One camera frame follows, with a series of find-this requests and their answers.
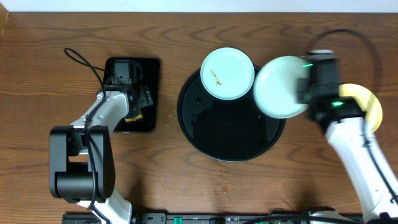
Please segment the yellow green scrub sponge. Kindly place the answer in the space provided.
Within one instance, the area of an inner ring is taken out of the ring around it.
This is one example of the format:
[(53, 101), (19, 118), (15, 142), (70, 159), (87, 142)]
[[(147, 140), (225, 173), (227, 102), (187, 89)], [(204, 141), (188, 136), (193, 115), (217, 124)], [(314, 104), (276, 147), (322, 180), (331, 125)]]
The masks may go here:
[(142, 112), (140, 109), (134, 109), (124, 117), (125, 122), (131, 123), (143, 118)]

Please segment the yellow plate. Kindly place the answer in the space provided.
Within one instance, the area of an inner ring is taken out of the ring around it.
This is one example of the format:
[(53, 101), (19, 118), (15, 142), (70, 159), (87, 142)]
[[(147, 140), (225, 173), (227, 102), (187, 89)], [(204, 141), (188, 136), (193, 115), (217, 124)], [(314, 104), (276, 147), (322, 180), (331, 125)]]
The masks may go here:
[(382, 123), (383, 112), (380, 101), (374, 93), (367, 88), (354, 84), (345, 83), (339, 86), (340, 96), (352, 96), (366, 112), (366, 121), (372, 132), (375, 132)]

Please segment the mint plate with stain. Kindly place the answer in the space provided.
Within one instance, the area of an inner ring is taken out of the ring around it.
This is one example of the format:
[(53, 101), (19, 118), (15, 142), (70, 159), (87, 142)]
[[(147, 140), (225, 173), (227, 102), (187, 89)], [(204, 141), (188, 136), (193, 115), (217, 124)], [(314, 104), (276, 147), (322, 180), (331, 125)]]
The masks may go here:
[(235, 100), (245, 95), (255, 78), (251, 59), (241, 50), (223, 47), (209, 53), (200, 68), (205, 90), (221, 100)]

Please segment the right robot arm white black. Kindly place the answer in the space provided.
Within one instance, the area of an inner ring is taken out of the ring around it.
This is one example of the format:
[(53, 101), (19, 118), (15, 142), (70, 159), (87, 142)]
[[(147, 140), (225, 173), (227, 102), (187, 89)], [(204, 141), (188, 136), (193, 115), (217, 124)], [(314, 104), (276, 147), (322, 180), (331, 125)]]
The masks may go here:
[(338, 60), (331, 50), (304, 58), (308, 78), (299, 80), (297, 101), (322, 129), (340, 157), (359, 198), (365, 223), (397, 223), (397, 177), (369, 130), (366, 113), (352, 96), (341, 96)]

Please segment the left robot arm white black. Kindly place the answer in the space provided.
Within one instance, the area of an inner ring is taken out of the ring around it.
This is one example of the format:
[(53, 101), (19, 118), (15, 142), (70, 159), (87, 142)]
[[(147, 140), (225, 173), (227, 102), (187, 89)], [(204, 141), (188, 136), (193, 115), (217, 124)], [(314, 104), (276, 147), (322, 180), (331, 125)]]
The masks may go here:
[(139, 223), (133, 204), (115, 189), (110, 135), (127, 115), (153, 104), (147, 85), (107, 85), (78, 120), (49, 134), (49, 189), (89, 210), (82, 223)]

